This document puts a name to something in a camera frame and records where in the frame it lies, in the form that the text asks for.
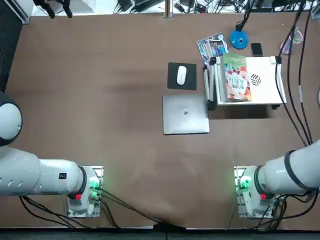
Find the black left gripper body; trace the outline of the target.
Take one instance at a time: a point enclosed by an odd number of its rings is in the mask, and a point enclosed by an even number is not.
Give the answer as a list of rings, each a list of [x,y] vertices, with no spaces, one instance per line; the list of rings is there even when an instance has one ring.
[[[63,6],[69,6],[71,1],[70,0],[34,0],[34,4],[36,6],[44,6],[44,5],[48,5],[50,2],[57,2]]]

